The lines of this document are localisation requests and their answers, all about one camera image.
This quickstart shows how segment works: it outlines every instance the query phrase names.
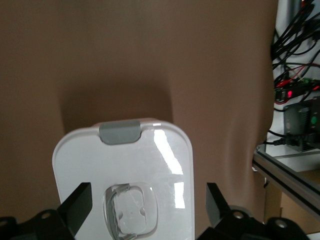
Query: green light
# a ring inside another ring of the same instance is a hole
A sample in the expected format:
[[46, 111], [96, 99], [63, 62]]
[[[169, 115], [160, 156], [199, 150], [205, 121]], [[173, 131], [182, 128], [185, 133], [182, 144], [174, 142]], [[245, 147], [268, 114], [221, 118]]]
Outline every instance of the green light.
[[316, 124], [317, 123], [317, 117], [316, 116], [313, 116], [312, 118], [311, 118], [311, 123], [312, 124]]

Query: black cable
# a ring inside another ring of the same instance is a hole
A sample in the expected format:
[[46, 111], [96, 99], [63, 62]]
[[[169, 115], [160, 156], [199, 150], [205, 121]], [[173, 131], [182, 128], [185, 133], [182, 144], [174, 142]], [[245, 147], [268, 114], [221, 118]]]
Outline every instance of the black cable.
[[312, 89], [300, 100], [300, 103], [303, 102], [304, 100], [307, 99], [307, 97], [309, 97], [309, 95], [312, 93]]
[[281, 109], [276, 109], [275, 107], [273, 108], [276, 112], [284, 113], [286, 110], [281, 110]]
[[303, 55], [303, 54], [308, 53], [309, 51], [311, 51], [317, 45], [317, 42], [318, 41], [314, 41], [313, 45], [309, 49], [307, 49], [307, 50], [305, 50], [303, 52], [299, 52], [299, 53], [292, 53], [292, 55], [298, 56], [298, 55]]
[[[282, 34], [279, 37], [279, 39], [271, 46], [273, 60], [278, 58], [285, 52], [287, 52], [286, 57], [288, 58], [290, 55], [294, 53], [294, 51], [292, 51], [293, 48], [296, 48], [295, 50], [297, 50], [298, 49], [297, 46], [299, 46], [306, 39], [309, 39], [310, 37], [313, 36], [314, 31], [316, 31], [320, 27], [320, 21], [317, 21], [316, 23], [314, 22], [314, 20], [318, 16], [320, 16], [320, 12], [306, 21], [309, 14], [310, 13], [308, 13], [308, 15], [302, 14], [304, 17], [301, 17], [300, 19], [298, 19], [298, 21], [294, 24], [294, 26], [290, 29], [290, 31], [285, 36], [283, 36]], [[298, 36], [298, 32], [304, 26], [307, 26], [307, 25], [312, 27], [304, 28], [304, 30]], [[290, 40], [294, 34], [296, 35], [294, 40], [290, 41], [288, 44], [285, 45], [285, 43], [288, 40]]]
[[287, 62], [286, 65], [301, 65], [306, 67], [316, 67], [320, 68], [320, 64], [308, 62], [308, 63], [302, 63], [302, 62]]
[[280, 36], [279, 36], [279, 33], [278, 33], [278, 31], [277, 31], [277, 29], [274, 29], [274, 35], [277, 37], [277, 38], [279, 38]]
[[295, 47], [294, 50], [292, 50], [292, 51], [288, 50], [288, 51], [286, 52], [284, 58], [280, 58], [280, 56], [278, 56], [279, 62], [276, 63], [276, 64], [277, 64], [276, 67], [277, 67], [278, 65], [282, 65], [282, 63], [284, 63], [284, 66], [285, 66], [286, 60], [287, 60], [295, 51], [297, 51], [297, 50], [300, 48], [302, 42], [303, 42], [303, 41], [301, 41], [301, 42]]
[[268, 132], [273, 134], [273, 135], [275, 135], [275, 136], [277, 136], [277, 137], [280, 137], [280, 138], [287, 138], [288, 137], [287, 135], [279, 134], [279, 133], [276, 133], [276, 132], [271, 131], [271, 130], [269, 130]]
[[292, 70], [287, 64], [283, 65], [284, 68], [287, 68], [288, 70], [285, 70], [283, 73], [281, 73], [279, 76], [277, 76], [274, 81], [274, 88], [277, 87], [277, 85], [282, 81], [282, 80], [288, 80], [291, 79], [291, 77], [289, 76], [289, 72]]
[[[302, 27], [304, 26], [306, 19], [308, 18], [308, 16], [311, 13], [311, 11], [307, 11], [307, 14], [303, 13], [304, 10], [307, 9], [311, 5], [311, 2], [308, 2], [307, 4], [305, 4], [305, 6], [300, 8], [299, 12], [294, 16], [294, 18], [289, 23], [289, 25], [287, 26], [285, 31], [282, 33], [282, 35], [271, 46], [273, 60], [276, 59], [277, 57], [279, 57], [282, 53], [287, 52], [290, 49], [292, 49], [296, 45], [296, 43], [302, 42], [300, 39], [299, 40], [297, 39], [297, 35], [298, 35], [299, 31], [302, 29]], [[308, 31], [303, 31], [300, 34], [300, 36], [301, 36], [300, 38], [302, 38], [302, 36], [306, 37], [308, 33], [309, 33]], [[294, 34], [296, 34], [295, 41], [291, 41], [290, 43], [285, 45], [285, 43], [288, 40], [290, 40]]]
[[270, 142], [270, 141], [264, 141], [263, 144], [274, 145], [274, 143], [273, 143], [273, 142]]
[[[320, 49], [313, 55], [313, 58], [309, 61], [309, 64], [312, 64], [314, 62], [314, 60], [317, 58], [317, 56], [320, 53]], [[308, 72], [308, 70], [310, 69], [310, 65], [303, 71], [303, 73], [301, 73], [301, 77], [303, 78], [306, 73]]]

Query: red cable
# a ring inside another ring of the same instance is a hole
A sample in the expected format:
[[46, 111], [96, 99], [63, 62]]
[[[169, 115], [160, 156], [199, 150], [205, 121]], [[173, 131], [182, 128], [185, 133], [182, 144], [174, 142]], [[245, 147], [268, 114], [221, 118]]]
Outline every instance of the red cable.
[[287, 80], [283, 80], [283, 81], [279, 82], [279, 83], [276, 85], [276, 88], [282, 88], [283, 86], [287, 85], [292, 79], [294, 79], [296, 76], [298, 76], [298, 74], [299, 74], [305, 67], [306, 67], [306, 66], [301, 65], [301, 66], [297, 66], [297, 67], [295, 67], [295, 68], [292, 68], [292, 69], [288, 70], [287, 72], [290, 72], [290, 71], [295, 70], [295, 69], [297, 69], [297, 68], [301, 68], [292, 78], [287, 79]]
[[288, 101], [289, 101], [289, 99], [285, 100], [285, 101], [282, 101], [282, 102], [275, 101], [274, 103], [277, 104], [277, 105], [283, 105], [283, 104], [286, 104]]

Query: wire bundle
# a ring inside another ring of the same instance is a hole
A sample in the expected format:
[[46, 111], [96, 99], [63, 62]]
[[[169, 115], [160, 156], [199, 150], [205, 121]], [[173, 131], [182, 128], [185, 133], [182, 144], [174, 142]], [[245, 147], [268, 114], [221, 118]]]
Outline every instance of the wire bundle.
[[[320, 39], [320, 12], [310, 17], [314, 5], [314, 0], [304, 0], [302, 1], [301, 8], [298, 13], [293, 17], [292, 21], [289, 23], [284, 32], [279, 35], [277, 30], [274, 31], [273, 43], [271, 45], [271, 58], [272, 58], [272, 68], [277, 70], [280, 74], [274, 79], [274, 89], [288, 88], [288, 86], [300, 85], [303, 77], [310, 70], [310, 68], [320, 68], [320, 65], [315, 63], [315, 59], [320, 53], [320, 49], [315, 52], [309, 62], [296, 62], [292, 61], [292, 58], [297, 56], [303, 56], [309, 53], [317, 45]], [[306, 50], [301, 51], [300, 47], [305, 44], [309, 44], [310, 47]], [[319, 86], [315, 87], [310, 85], [304, 95], [300, 100], [303, 102], [311, 94], [313, 90], [318, 89]], [[288, 102], [284, 100], [282, 102], [276, 102], [276, 104], [281, 105]], [[285, 112], [285, 110], [274, 108], [277, 112]], [[286, 136], [279, 133], [269, 131], [271, 134], [280, 137], [281, 139], [273, 142], [264, 142], [265, 144], [271, 145], [294, 145], [297, 141], [297, 137], [301, 136]]]
[[[287, 62], [291, 56], [301, 56], [311, 51], [320, 39], [320, 19], [317, 19], [317, 17], [320, 16], [320, 12], [308, 19], [314, 9], [313, 1], [314, 0], [303, 1], [300, 10], [281, 35], [278, 34], [277, 30], [274, 31], [273, 44], [271, 46], [272, 67], [273, 69], [278, 67], [283, 68], [282, 73], [274, 79], [274, 87], [283, 80], [294, 79], [298, 76], [298, 74], [296, 74], [294, 77], [290, 77], [290, 71], [295, 69], [292, 69], [292, 66], [296, 68], [306, 67], [303, 71], [302, 68], [300, 69], [302, 71], [299, 75], [300, 78], [303, 78], [311, 67], [320, 67], [320, 65], [314, 63], [320, 53], [320, 49], [308, 63]], [[313, 40], [312, 46], [305, 51], [299, 51], [302, 43], [310, 39]]]

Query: screw hole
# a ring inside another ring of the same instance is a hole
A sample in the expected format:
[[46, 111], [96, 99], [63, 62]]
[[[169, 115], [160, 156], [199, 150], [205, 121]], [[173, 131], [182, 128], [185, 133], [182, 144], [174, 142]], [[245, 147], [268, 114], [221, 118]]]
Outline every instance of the screw hole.
[[245, 216], [241, 213], [241, 212], [239, 212], [239, 211], [235, 211], [234, 213], [233, 213], [233, 216], [235, 217], [235, 218], [237, 218], [237, 219], [243, 219]]
[[44, 214], [41, 215], [41, 218], [42, 219], [47, 219], [48, 217], [51, 216], [51, 213], [50, 212], [45, 212]]
[[0, 227], [3, 227], [4, 225], [6, 225], [8, 223], [7, 220], [2, 220], [0, 221]]
[[280, 228], [282, 228], [282, 229], [285, 229], [288, 225], [283, 221], [283, 220], [281, 220], [281, 219], [277, 219], [276, 221], [275, 221], [275, 224], [278, 226], [278, 227], [280, 227]]
[[119, 220], [122, 219], [124, 216], [124, 213], [122, 211], [119, 212]]
[[141, 214], [142, 216], [146, 216], [146, 210], [145, 210], [144, 207], [141, 207], [141, 208], [140, 208], [140, 214]]

